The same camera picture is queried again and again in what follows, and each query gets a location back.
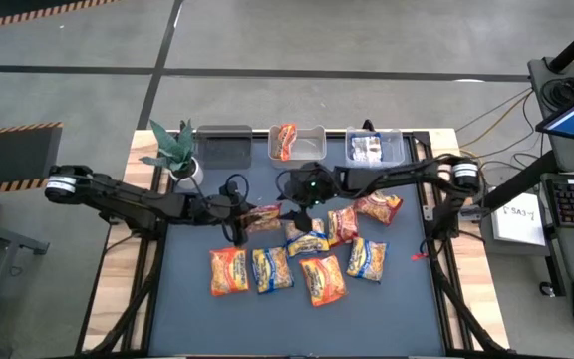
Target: white pot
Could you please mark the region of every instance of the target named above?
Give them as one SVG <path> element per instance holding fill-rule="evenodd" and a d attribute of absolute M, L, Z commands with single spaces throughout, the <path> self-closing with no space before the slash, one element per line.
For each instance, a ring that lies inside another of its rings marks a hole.
<path fill-rule="evenodd" d="M 194 170 L 194 173 L 190 177 L 184 178 L 184 179 L 179 179 L 172 172 L 169 172 L 169 175 L 176 182 L 176 186 L 179 189 L 192 190 L 192 189 L 196 189 L 196 186 L 194 185 L 194 181 L 198 185 L 203 183 L 203 169 L 200 167 L 200 164 L 198 163 L 198 161 L 195 158 L 191 158 L 191 159 L 196 164 L 196 170 Z"/>

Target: plastic container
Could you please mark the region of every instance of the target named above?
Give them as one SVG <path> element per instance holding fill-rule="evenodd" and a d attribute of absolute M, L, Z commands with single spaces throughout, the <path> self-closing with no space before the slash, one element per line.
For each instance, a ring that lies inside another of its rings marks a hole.
<path fill-rule="evenodd" d="M 321 161 L 327 155 L 327 138 L 325 128 L 316 126 L 313 129 L 296 128 L 296 141 L 291 146 L 291 159 L 281 161 L 271 156 L 272 149 L 277 146 L 280 126 L 269 128 L 269 141 L 267 141 L 267 155 L 275 168 L 298 169 L 303 164 L 312 161 Z"/>
<path fill-rule="evenodd" d="M 352 137 L 367 137 L 380 134 L 382 147 L 382 160 L 380 162 L 356 161 L 352 158 Z M 347 128 L 345 135 L 345 165 L 352 168 L 381 168 L 393 167 L 405 160 L 405 142 L 403 134 L 399 130 L 367 131 L 362 129 Z"/>

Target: concrete floor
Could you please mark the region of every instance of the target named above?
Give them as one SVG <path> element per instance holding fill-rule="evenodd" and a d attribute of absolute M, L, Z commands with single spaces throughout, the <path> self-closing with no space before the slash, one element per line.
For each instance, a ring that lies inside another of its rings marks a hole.
<path fill-rule="evenodd" d="M 173 0 L 118 3 L 0 28 L 0 64 L 152 67 Z M 186 0 L 166 66 L 521 74 L 574 38 L 574 1 L 564 0 Z M 1 74 L 0 127 L 65 123 L 61 164 L 119 177 L 149 76 Z M 527 83 L 163 77 L 151 117 L 175 128 L 280 122 L 306 127 L 457 128 Z M 534 99 L 527 113 L 538 122 Z M 501 115 L 458 133 L 470 141 Z M 513 112 L 477 154 L 528 131 Z M 515 147 L 539 154 L 532 139 Z M 509 161 L 512 152 L 493 157 Z M 489 181 L 510 177 L 489 169 Z M 0 195 L 0 223 L 50 241 L 45 258 L 23 256 L 0 305 L 0 347 L 15 358 L 74 351 L 108 227 L 84 207 L 53 205 L 40 191 Z M 574 357 L 574 321 L 564 298 L 542 297 L 543 259 L 490 255 L 511 347 Z"/>

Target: artificial plant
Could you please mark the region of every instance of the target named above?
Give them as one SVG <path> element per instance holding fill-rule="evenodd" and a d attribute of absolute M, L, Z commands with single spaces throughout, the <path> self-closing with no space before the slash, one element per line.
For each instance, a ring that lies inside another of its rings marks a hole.
<path fill-rule="evenodd" d="M 157 159 L 142 157 L 140 160 L 144 164 L 170 169 L 175 174 L 188 170 L 192 161 L 191 156 L 194 152 L 191 120 L 187 120 L 187 124 L 185 121 L 180 122 L 180 133 L 177 137 L 168 133 L 155 120 L 149 120 L 149 124 L 158 141 L 160 157 Z"/>

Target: hazard stripe tape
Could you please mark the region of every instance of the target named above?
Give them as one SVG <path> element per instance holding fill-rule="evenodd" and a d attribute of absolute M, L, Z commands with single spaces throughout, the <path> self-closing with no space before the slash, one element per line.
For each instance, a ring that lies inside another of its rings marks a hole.
<path fill-rule="evenodd" d="M 21 125 L 21 126 L 15 126 L 15 127 L 11 127 L 11 128 L 2 128 L 2 129 L 0 129 L 0 134 L 7 133 L 7 132 L 30 131 L 30 130 L 38 130 L 38 129 L 63 128 L 63 127 L 64 127 L 64 123 L 61 123 L 61 122 L 47 123 L 47 124 Z"/>
<path fill-rule="evenodd" d="M 8 15 L 0 17 L 0 26 L 38 19 L 50 15 L 63 14 L 71 11 L 76 11 L 79 9 L 85 9 L 88 7 L 109 4 L 118 1 L 120 0 L 82 0 L 76 3 L 70 3 L 62 6 L 55 6 L 47 9 L 35 10 L 22 14 Z"/>
<path fill-rule="evenodd" d="M 43 188 L 48 184 L 48 179 L 24 179 L 12 182 L 0 183 L 0 193 L 26 189 Z"/>

